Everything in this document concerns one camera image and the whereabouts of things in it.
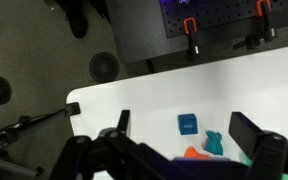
black pegboard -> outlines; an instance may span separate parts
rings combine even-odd
[[[194,17],[199,29],[256,16],[257,0],[160,0],[167,37],[184,34],[183,21]],[[286,0],[271,0],[272,11],[287,7]]]

orange object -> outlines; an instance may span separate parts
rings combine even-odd
[[[193,26],[194,26],[194,32],[197,32],[197,25],[196,25],[196,20],[195,18],[186,18],[184,20],[184,29],[185,29],[185,34],[186,35],[190,35],[190,31],[188,30],[188,26],[187,26],[187,23],[188,21],[192,21],[193,22]]]
[[[204,154],[199,154],[194,147],[190,146],[187,148],[184,157],[186,158],[197,158],[197,159],[210,159],[211,157]]]
[[[270,0],[258,0],[257,3],[256,3],[257,16],[258,16],[258,17],[262,17],[262,16],[263,16],[262,7],[261,7],[261,3],[262,3],[262,2],[266,2],[268,8],[269,8],[270,11],[271,11],[271,1],[270,1]]]

white table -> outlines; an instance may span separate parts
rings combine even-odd
[[[213,130],[223,135],[224,156],[239,160],[228,134],[232,111],[288,138],[288,48],[76,89],[71,102],[81,107],[71,117],[74,135],[95,139],[130,109],[131,138],[169,159],[191,145],[200,150],[205,131]],[[197,116],[198,135],[180,135],[177,115],[186,113]]]

blue block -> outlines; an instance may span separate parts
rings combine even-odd
[[[197,119],[195,114],[178,115],[178,127],[181,135],[197,134]]]

teal object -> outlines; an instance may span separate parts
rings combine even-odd
[[[204,147],[205,151],[208,151],[214,155],[223,156],[223,146],[221,144],[222,135],[218,132],[207,131],[206,135],[208,136],[208,141]]]
[[[178,115],[178,127],[181,135],[198,134],[195,114]]]

